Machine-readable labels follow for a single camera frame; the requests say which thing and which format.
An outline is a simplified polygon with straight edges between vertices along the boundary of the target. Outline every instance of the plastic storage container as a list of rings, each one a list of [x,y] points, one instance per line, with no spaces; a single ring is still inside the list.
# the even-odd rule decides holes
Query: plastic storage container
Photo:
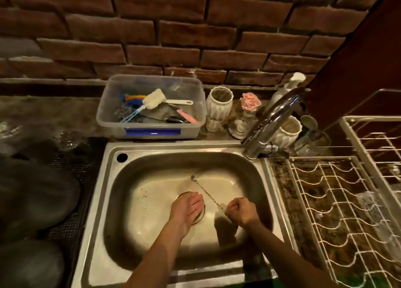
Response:
[[[177,105],[198,123],[119,123],[114,113],[122,105],[123,94],[148,95],[160,88],[167,99],[192,100],[193,105]],[[202,83],[195,78],[135,76],[118,74],[109,79],[99,103],[96,121],[123,139],[193,139],[206,121],[206,100]]]

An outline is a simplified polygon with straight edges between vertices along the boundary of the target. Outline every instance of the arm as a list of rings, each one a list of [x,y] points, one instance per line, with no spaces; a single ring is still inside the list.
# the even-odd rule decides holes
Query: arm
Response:
[[[255,204],[247,198],[235,198],[225,214],[247,231],[287,288],[338,288],[326,272],[315,268],[268,230],[260,221]]]
[[[170,218],[133,271],[124,288],[164,288],[174,267],[178,248],[204,202],[198,192],[180,196],[171,206]]]

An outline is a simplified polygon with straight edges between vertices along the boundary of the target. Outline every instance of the pink flower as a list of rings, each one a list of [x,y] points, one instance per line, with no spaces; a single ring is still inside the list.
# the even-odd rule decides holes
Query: pink flower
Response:
[[[259,98],[253,93],[242,94],[240,101],[242,109],[247,111],[254,111],[262,105],[262,102],[260,102]]]

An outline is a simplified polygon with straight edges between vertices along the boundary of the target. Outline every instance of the white wire rack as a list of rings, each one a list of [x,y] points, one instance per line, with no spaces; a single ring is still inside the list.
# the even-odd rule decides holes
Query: white wire rack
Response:
[[[340,125],[401,226],[401,117],[345,116]]]
[[[294,157],[290,176],[321,260],[346,287],[401,287],[401,237],[355,156]]]

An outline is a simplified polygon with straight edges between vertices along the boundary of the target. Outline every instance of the hand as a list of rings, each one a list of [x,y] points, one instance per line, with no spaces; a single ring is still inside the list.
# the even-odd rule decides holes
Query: hand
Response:
[[[171,205],[168,221],[174,222],[182,230],[181,238],[188,234],[192,222],[202,211],[204,206],[202,197],[203,195],[198,192],[184,193]]]
[[[245,197],[233,199],[228,204],[225,214],[244,229],[252,222],[260,222],[255,204]]]

